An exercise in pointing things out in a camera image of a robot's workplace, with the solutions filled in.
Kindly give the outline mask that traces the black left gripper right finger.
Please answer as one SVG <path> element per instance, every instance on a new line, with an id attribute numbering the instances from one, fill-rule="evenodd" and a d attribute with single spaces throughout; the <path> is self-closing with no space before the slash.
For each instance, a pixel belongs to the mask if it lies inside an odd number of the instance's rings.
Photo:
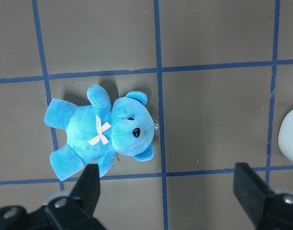
<path id="1" fill-rule="evenodd" d="M 293 193 L 271 189 L 247 163 L 234 165 L 233 192 L 256 230 L 293 230 Z"/>

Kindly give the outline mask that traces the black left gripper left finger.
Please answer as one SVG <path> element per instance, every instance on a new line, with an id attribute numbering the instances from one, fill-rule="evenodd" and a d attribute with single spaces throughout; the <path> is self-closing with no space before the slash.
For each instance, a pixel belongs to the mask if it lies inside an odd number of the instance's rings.
<path id="1" fill-rule="evenodd" d="M 68 195 L 59 195 L 38 210 L 23 206 L 0 208 L 0 230 L 104 230 L 93 217 L 100 196 L 99 169 L 88 164 Z"/>

